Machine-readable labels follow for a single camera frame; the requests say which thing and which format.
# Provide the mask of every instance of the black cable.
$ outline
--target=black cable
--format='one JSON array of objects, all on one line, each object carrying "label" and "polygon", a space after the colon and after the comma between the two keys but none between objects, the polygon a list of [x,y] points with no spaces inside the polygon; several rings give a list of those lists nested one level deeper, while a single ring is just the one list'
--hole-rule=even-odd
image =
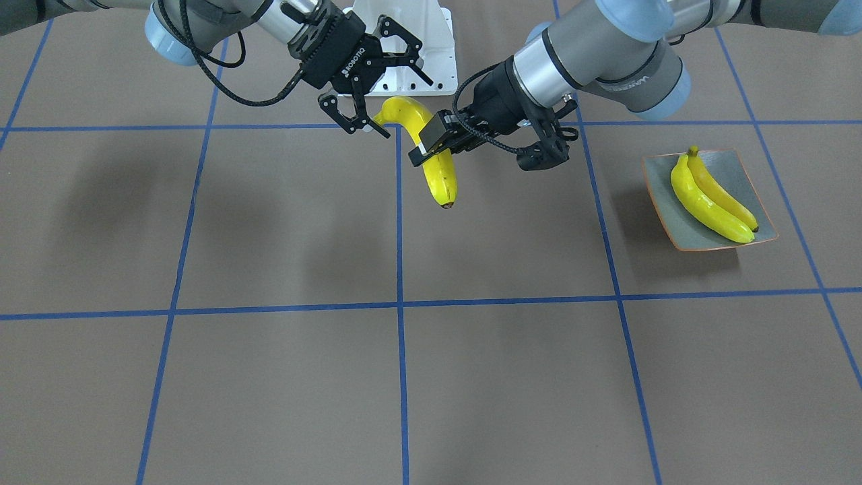
[{"label": "black cable", "polygon": [[161,13],[162,18],[165,19],[165,23],[167,24],[168,30],[171,31],[171,35],[173,35],[177,39],[177,41],[179,41],[179,43],[188,47],[189,50],[191,50],[193,53],[198,52],[204,59],[218,66],[227,67],[228,69],[242,66],[242,64],[246,61],[246,40],[242,36],[242,32],[236,33],[236,36],[240,38],[239,60],[237,60],[236,62],[225,62],[223,60],[216,59],[215,57],[212,57],[211,55],[205,53],[203,50],[199,49],[197,45],[195,45],[194,42],[191,42],[186,35],[180,34],[179,30],[177,29],[177,26],[174,25],[173,21],[171,20],[171,17],[167,15],[167,9],[165,8],[165,0],[158,0],[157,3],[159,4],[159,12]]},{"label": "black cable", "polygon": [[[159,0],[159,7],[164,8],[163,4],[164,0]],[[183,22],[183,30],[185,31],[185,35],[183,37],[192,45],[194,45],[195,40],[191,36],[191,26],[189,24],[189,12],[186,5],[186,0],[179,0],[179,17]],[[305,71],[302,68],[297,70],[297,72],[290,78],[287,85],[282,89],[274,98],[267,99],[266,101],[252,101],[250,99],[242,98],[236,95],[233,91],[228,89],[227,86],[222,84],[222,82],[210,71],[207,65],[203,62],[203,56],[199,53],[200,49],[192,48],[191,54],[195,57],[195,61],[197,65],[200,66],[201,70],[204,74],[209,78],[210,81],[219,89],[219,91],[223,92],[225,96],[233,99],[239,104],[244,104],[245,106],[253,106],[253,107],[262,107],[262,106],[272,106],[279,101],[287,98],[293,88],[297,86],[300,79],[303,78]]]},{"label": "black cable", "polygon": [[506,145],[505,143],[499,142],[499,141],[491,138],[490,136],[486,135],[485,133],[482,133],[479,130],[477,130],[477,129],[473,128],[472,126],[470,126],[469,124],[467,124],[467,121],[464,119],[464,115],[462,115],[458,111],[458,99],[461,97],[461,92],[463,92],[464,89],[466,89],[466,87],[468,85],[470,85],[470,83],[472,83],[476,79],[479,79],[480,77],[484,76],[488,72],[493,71],[497,66],[499,66],[499,64],[495,64],[493,66],[488,66],[485,69],[473,74],[470,78],[468,78],[466,81],[461,83],[461,85],[458,86],[458,90],[455,91],[454,97],[452,99],[452,111],[455,115],[455,118],[458,119],[458,123],[460,123],[461,126],[463,126],[464,129],[466,129],[467,132],[470,133],[471,135],[477,137],[479,140],[482,140],[484,142],[488,142],[497,148],[506,150],[507,152],[509,152],[511,154],[518,154],[518,148],[513,148],[513,147],[510,147],[509,145]]}]

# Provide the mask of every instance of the robotiq logo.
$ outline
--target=robotiq logo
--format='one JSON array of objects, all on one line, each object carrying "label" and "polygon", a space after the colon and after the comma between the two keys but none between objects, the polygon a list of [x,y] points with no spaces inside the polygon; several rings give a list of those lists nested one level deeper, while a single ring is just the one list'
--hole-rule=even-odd
[{"label": "robotiq logo", "polygon": [[356,54],[353,55],[353,58],[350,59],[350,62],[348,62],[347,65],[344,67],[344,69],[341,69],[341,74],[344,74],[345,78],[350,77],[350,71],[353,70],[353,66],[356,66],[356,63],[359,62],[360,59],[362,59],[362,54],[365,54],[364,47],[360,47],[359,50],[356,51]]}]

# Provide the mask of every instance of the silver metal cylinder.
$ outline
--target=silver metal cylinder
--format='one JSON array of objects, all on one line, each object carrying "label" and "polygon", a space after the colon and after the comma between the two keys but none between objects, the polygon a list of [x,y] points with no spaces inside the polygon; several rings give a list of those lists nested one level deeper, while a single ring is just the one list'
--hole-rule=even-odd
[{"label": "silver metal cylinder", "polygon": [[712,19],[710,0],[668,0],[667,4],[673,10],[673,28],[665,35],[668,39],[697,30]]},{"label": "silver metal cylinder", "polygon": [[273,3],[289,3],[294,9],[307,15],[315,11],[320,0],[282,0],[280,2],[279,0],[276,0]]},{"label": "silver metal cylinder", "polygon": [[539,106],[550,108],[575,91],[554,65],[541,35],[515,54],[514,69],[521,89]]},{"label": "silver metal cylinder", "polygon": [[281,11],[281,3],[272,2],[269,9],[258,19],[258,25],[282,44],[287,45],[297,35],[302,25],[291,20]]}]

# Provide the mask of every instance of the two bananas on plate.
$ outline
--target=two bananas on plate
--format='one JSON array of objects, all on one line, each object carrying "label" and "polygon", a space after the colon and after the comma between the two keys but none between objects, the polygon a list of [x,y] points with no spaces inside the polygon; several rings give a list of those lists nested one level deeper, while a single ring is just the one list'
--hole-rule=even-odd
[{"label": "two bananas on plate", "polygon": [[671,186],[685,210],[703,225],[735,243],[754,241],[757,219],[713,179],[697,147],[679,156],[671,170]]}]

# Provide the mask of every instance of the gray plate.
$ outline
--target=gray plate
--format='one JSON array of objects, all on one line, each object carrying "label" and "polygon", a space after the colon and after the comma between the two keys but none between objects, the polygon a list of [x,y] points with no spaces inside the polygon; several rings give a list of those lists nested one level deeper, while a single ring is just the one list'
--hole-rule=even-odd
[{"label": "gray plate", "polygon": [[703,163],[713,178],[739,200],[758,220],[760,228],[754,233],[754,241],[739,244],[730,241],[701,224],[679,202],[671,187],[671,170],[681,154],[666,154],[644,157],[643,167],[646,188],[649,189],[655,210],[659,214],[665,232],[673,245],[680,251],[710,251],[731,249],[765,243],[778,238],[772,221],[766,214],[757,192],[742,166],[735,150],[701,150]]}]

